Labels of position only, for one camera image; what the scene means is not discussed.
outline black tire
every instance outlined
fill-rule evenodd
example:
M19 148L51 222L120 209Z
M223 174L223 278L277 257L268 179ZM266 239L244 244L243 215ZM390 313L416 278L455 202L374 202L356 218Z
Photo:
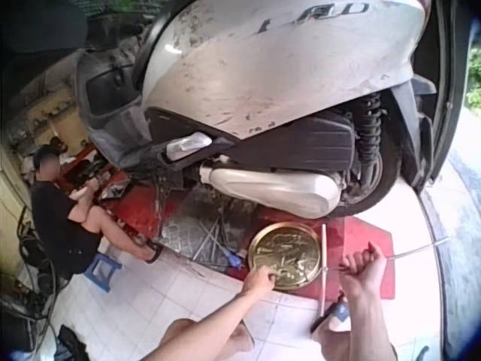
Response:
M366 211L383 199L396 183L401 169L401 152L397 143L392 139L391 127L384 120L381 130L380 154L383 161L383 173L377 187L367 197L351 205L341 205L335 208L328 217L346 217Z

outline metal grate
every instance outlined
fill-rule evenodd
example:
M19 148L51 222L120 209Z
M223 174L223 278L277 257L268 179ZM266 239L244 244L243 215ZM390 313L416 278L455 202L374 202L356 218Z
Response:
M111 13L143 13L157 15L167 0L70 0L87 17Z

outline gold tray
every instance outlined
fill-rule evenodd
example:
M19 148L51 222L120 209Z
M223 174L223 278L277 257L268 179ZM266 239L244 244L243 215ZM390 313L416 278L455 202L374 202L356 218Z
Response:
M251 269L268 265L276 271L276 290L296 290L319 274L321 247L310 227L294 222L275 223L254 237L247 261Z

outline dark cap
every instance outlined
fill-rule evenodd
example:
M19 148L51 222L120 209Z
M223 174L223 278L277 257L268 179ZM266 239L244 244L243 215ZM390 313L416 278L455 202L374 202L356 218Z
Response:
M51 156L59 156L57 149L49 144L41 145L33 156L33 166L35 167L35 170L38 170L40 168L40 163Z

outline scooter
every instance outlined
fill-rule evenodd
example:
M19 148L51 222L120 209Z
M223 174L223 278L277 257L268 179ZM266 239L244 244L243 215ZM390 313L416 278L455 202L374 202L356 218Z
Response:
M430 9L170 0L139 50L80 57L77 109L132 176L154 168L176 187L206 184L307 219L357 214L388 193L401 158L428 163L418 104L436 88L411 57Z

